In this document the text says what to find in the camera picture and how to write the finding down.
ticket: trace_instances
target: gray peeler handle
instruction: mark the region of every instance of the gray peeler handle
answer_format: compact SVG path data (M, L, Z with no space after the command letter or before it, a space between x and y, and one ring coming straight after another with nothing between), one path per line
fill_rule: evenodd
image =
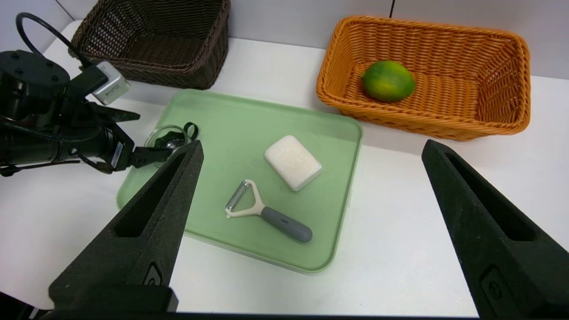
M312 230L293 218L269 207L263 208L261 217L287 235L300 242L309 242L312 239Z

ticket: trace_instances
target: peeler blade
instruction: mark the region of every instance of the peeler blade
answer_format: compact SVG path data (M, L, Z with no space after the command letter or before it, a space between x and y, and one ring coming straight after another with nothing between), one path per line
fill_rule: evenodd
M239 200L241 200L241 197L243 197L245 191L247 191L247 188L250 185L251 184L247 181L241 182L241 184L239 184L239 186L237 187L237 190L235 190L235 192L233 193L231 199L229 199L229 201L227 202L225 209L233 211L233 208L235 208L235 205L239 202Z

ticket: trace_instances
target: basket rim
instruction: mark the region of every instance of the basket rim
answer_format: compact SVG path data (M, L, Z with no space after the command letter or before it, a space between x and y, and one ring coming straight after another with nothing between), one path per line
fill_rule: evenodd
M194 72L207 62L207 59L203 59L203 57L208 57L214 49L215 43L219 39L222 31L228 25L228 18L229 18L229 10L231 8L231 1L230 0L221 0L222 7L219 15L217 16L216 20L213 22L213 26L209 30L208 36L204 40L204 44L209 43L210 46L203 45L200 48L200 51L197 53L196 57L189 63L184 64L162 64L162 63L152 63L147 62L144 60L136 60L136 59L128 59L128 58L118 58L112 56L104 56L104 55L95 55L89 52L85 52L80 50L80 52L91 59L100 59L106 60L111 62L113 65L120 65L123 68L149 68L153 71L160 68L159 72ZM91 28L91 21L96 20L98 18L98 13L102 10L105 10L105 5L107 4L106 0L98 0L97 4L91 11L87 14L85 19L79 25L77 31L73 35L71 39L71 43L78 47L78 44L84 40L86 37L86 31Z
M390 117L394 119L422 122L430 125L440 125L447 128L457 130L469 130L487 134L514 134L523 131L529 124L530 119L530 72L527 63L518 63L519 72L522 77L519 84L525 90L525 95L521 95L521 102L516 114L514 122L485 122L472 118L464 118L458 116L445 116L428 111L406 109L400 106L391 105L382 102L366 102L361 100L348 99L341 96L335 96L327 91L327 78L324 77L331 67L332 51L338 45L339 35L342 30L353 23L375 23L388 24L392 26L416 27L427 30L438 31L454 31L460 33L480 34L487 36L503 36L511 39L516 43L516 50L520 53L520 60L529 60L529 49L525 40L519 35L510 32L495 30L481 27L465 27L454 24L441 24L431 22L418 22L414 20L400 20L392 18L377 18L366 15L352 15L343 18L337 25L332 34L332 38L328 45L328 49L324 55L320 73L316 83L316 94L322 102L335 108L345 110L347 112L367 113L373 116Z

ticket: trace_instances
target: white wall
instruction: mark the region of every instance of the white wall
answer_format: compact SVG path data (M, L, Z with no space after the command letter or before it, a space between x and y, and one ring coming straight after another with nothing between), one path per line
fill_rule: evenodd
M83 19L97 0L58 0ZM326 48L340 19L366 14L389 17L392 0L231 0L229 35L234 38Z
M83 19L97 0L58 0ZM232 0L230 35L326 48L352 14L389 16L391 0ZM569 79L569 0L395 0L393 18L509 30L530 48L531 74Z
M396 0L393 18L513 31L530 49L531 74L569 79L568 0Z
M59 31L73 21L55 0L0 0L0 3L0 52L29 51L16 30L16 15L20 12L35 14ZM45 51L55 40L55 36L39 24L29 19L25 19L23 24L26 35L39 51Z

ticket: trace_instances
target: table surface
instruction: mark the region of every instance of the table surface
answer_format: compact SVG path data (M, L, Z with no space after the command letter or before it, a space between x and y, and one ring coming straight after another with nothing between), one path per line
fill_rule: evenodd
M79 22L63 32L71 38ZM79 62L55 42L47 58L71 76ZM335 112L315 94L324 50L230 39L211 91ZM569 80L531 77L530 126L515 136L441 142L454 148L527 216L569 248ZM143 144L178 89L132 83L111 106ZM362 123L364 137L336 257L305 275L183 237L170 286L179 311L476 316L420 160L426 136ZM0 292L41 309L49 284L118 212L127 171L86 165L26 170L0 183Z

